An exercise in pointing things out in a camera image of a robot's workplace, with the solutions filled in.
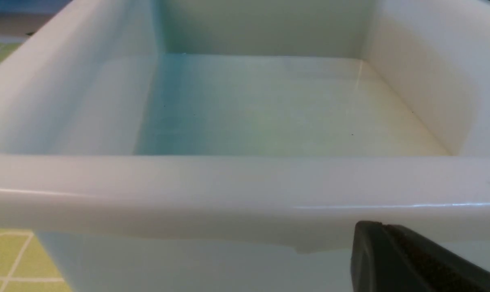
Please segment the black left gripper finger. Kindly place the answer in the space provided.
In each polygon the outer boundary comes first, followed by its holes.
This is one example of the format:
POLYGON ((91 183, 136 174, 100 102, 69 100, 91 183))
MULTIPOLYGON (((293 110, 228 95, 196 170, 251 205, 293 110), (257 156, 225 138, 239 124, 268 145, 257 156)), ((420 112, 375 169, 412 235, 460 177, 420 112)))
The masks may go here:
POLYGON ((399 224, 355 224, 355 292, 490 292, 490 272, 399 224))

